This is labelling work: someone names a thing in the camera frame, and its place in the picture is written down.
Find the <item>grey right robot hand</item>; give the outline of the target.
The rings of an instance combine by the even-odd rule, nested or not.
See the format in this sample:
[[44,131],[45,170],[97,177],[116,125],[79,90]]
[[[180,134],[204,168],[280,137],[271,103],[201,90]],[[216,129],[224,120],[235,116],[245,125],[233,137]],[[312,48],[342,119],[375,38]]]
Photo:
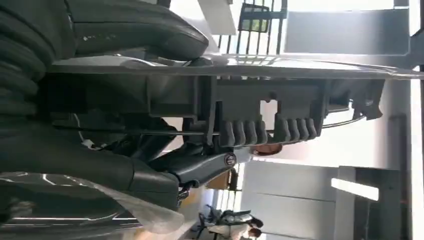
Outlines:
[[0,169],[58,174],[134,192],[174,210],[179,186],[200,184],[205,164],[136,157],[140,147],[92,150],[64,138],[52,113],[111,113],[121,128],[152,130],[156,117],[205,119],[219,146],[245,139],[244,124],[216,115],[218,80],[195,73],[209,41],[167,7],[140,0],[3,0],[0,3]]

